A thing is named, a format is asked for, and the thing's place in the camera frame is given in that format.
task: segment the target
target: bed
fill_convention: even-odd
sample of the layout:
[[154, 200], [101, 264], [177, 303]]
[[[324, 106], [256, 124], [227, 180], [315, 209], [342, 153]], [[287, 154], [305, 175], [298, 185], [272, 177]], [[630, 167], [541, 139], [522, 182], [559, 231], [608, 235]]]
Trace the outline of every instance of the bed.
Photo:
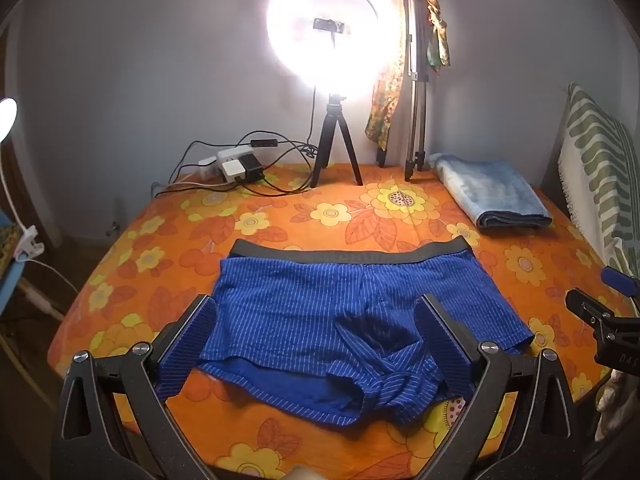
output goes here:
[[[266, 177], [279, 187], [295, 188], [307, 171], [306, 166], [275, 166]], [[564, 295], [578, 286], [617, 315], [632, 313], [600, 282], [598, 255], [542, 193], [553, 217], [550, 227], [480, 234], [433, 173], [416, 173], [410, 184], [399, 168], [363, 166], [362, 175], [365, 185], [356, 186], [351, 168], [336, 164], [322, 172], [318, 188], [284, 198], [246, 190], [191, 190], [153, 200], [82, 288], [49, 348], [49, 364], [63, 376], [80, 349], [102, 357], [152, 340], [197, 293], [211, 292], [220, 260], [238, 238], [292, 251], [398, 252], [462, 235], [535, 334], [529, 352], [544, 347], [558, 352], [574, 399], [607, 374], [593, 361], [591, 330], [565, 309]], [[424, 210], [403, 210], [396, 199], [424, 201]], [[124, 423], [136, 431], [126, 399], [117, 397]], [[261, 404], [238, 387], [194, 370], [167, 404], [211, 465], [277, 479], [302, 464], [326, 478], [346, 480], [414, 475], [443, 440], [463, 401], [435, 405], [407, 427], [368, 420], [336, 430]], [[514, 397], [507, 395], [484, 454], [497, 449], [513, 404]]]

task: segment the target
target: folded blanket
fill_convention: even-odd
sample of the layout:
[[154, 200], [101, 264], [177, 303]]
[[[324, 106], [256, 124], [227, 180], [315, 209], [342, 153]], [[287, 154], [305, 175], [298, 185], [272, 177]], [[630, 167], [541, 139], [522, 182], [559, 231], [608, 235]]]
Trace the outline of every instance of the folded blanket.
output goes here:
[[467, 162], [435, 153], [429, 164], [478, 228], [544, 227], [551, 216], [526, 180], [504, 160]]

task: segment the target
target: blue clamp pad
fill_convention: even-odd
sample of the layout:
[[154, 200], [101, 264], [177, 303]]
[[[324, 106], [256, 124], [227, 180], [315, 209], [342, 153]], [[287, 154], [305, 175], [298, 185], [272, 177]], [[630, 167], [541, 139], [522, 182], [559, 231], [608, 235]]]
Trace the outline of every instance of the blue clamp pad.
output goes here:
[[191, 314], [172, 345], [158, 363], [156, 395], [165, 402], [180, 393], [200, 352], [211, 335], [217, 319], [216, 302], [207, 298]]
[[640, 287], [635, 279], [613, 267], [607, 266], [602, 269], [600, 271], [600, 279], [602, 283], [609, 285], [628, 298], [634, 298], [640, 293]]
[[444, 307], [431, 294], [418, 298], [414, 321], [450, 391], [469, 402], [476, 390], [473, 380], [474, 363], [447, 327], [449, 324], [452, 328], [458, 328], [459, 324], [448, 316]]

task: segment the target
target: blue chair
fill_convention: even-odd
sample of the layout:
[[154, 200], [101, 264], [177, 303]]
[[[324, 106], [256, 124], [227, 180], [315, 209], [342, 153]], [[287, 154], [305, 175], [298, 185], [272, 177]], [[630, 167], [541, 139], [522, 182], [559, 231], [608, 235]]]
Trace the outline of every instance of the blue chair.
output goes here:
[[[0, 227], [10, 225], [12, 222], [7, 216], [0, 211]], [[16, 262], [14, 259], [6, 268], [4, 275], [0, 278], [0, 315], [4, 312], [6, 304], [9, 302], [9, 298], [14, 293], [15, 287], [20, 281], [22, 272], [24, 270], [24, 262]]]

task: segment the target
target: black clamp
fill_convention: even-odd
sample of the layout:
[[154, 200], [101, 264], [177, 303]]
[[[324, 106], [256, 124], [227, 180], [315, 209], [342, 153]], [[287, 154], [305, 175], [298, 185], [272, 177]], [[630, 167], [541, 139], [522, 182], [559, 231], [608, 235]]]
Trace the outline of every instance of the black clamp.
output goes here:
[[566, 307], [593, 328], [598, 364], [640, 376], [640, 319], [616, 317], [579, 288], [567, 293]]
[[[165, 405], [179, 393], [216, 322], [215, 304], [198, 296], [182, 317], [152, 342], [123, 356], [73, 358], [58, 405], [51, 447], [52, 480], [152, 480], [137, 462], [113, 394], [126, 394], [149, 451], [168, 480], [215, 480]], [[420, 480], [528, 480], [580, 475], [575, 410], [558, 355], [510, 355], [478, 344], [433, 296], [416, 307], [418, 331], [452, 388], [468, 404]], [[490, 463], [476, 460], [507, 392], [518, 391], [502, 445]]]
[[[556, 352], [544, 349], [533, 358], [507, 354], [491, 341], [478, 343], [430, 294], [418, 300], [415, 319], [445, 382], [468, 398], [416, 479], [580, 478], [575, 407]], [[518, 392], [514, 412], [500, 449], [478, 471], [478, 455], [507, 392]]]

